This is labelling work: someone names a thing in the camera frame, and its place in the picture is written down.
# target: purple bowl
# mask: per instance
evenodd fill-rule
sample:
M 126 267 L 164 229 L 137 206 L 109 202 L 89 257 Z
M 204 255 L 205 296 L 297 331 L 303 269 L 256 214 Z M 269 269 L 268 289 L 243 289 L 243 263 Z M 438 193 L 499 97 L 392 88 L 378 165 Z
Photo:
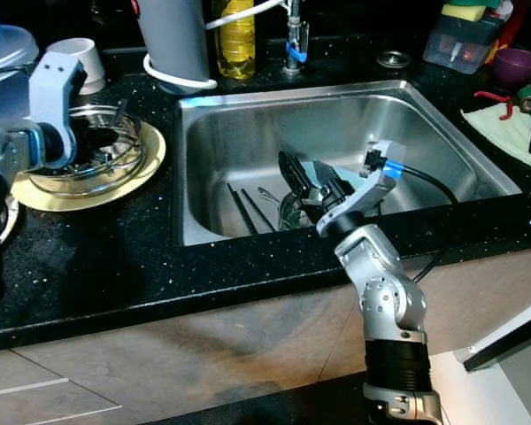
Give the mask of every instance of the purple bowl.
M 521 89 L 531 82 L 531 51 L 501 49 L 492 63 L 494 81 L 503 89 Z

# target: yellow liquid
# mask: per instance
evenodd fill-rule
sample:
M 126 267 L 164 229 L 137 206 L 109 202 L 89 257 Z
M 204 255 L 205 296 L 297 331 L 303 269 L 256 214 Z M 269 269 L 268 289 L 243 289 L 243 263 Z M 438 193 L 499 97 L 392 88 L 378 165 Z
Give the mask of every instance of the yellow liquid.
M 224 17 L 253 5 L 253 0 L 215 0 L 215 15 Z M 215 41 L 222 75 L 242 80 L 255 73 L 256 33 L 253 16 L 218 27 Z

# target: stainless steel sink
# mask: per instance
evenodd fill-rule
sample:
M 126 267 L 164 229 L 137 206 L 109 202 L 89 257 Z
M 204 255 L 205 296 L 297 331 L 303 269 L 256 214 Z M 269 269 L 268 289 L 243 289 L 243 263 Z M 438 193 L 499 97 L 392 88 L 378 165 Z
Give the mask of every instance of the stainless steel sink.
M 277 224 L 276 205 L 258 187 L 279 199 L 289 192 L 279 151 L 357 171 L 368 142 L 390 139 L 407 147 L 405 164 L 439 179 L 460 201 L 519 193 L 406 81 L 184 99 L 176 131 L 174 232 L 185 245 L 250 234 L 228 183 L 258 232 L 270 231 L 241 191 Z M 440 191 L 406 175 L 381 213 L 447 203 Z

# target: floor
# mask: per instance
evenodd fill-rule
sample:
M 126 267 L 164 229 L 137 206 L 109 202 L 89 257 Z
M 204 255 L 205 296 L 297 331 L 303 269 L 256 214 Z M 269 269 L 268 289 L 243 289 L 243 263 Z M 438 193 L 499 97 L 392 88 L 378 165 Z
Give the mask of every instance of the floor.
M 472 374 L 451 352 L 432 362 L 446 425 L 531 425 L 531 345 Z M 365 378 L 365 373 L 348 375 L 150 425 L 361 425 Z

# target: towel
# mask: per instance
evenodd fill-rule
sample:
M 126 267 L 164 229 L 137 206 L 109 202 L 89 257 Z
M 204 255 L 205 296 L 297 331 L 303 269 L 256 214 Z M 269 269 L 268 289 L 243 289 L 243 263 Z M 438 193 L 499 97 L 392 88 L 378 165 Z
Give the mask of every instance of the towel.
M 505 121 L 499 119 L 505 115 L 505 104 L 495 104 L 479 111 L 464 113 L 462 116 L 472 127 L 486 137 L 499 149 L 531 166 L 529 141 L 531 140 L 531 116 L 513 107 L 513 115 Z

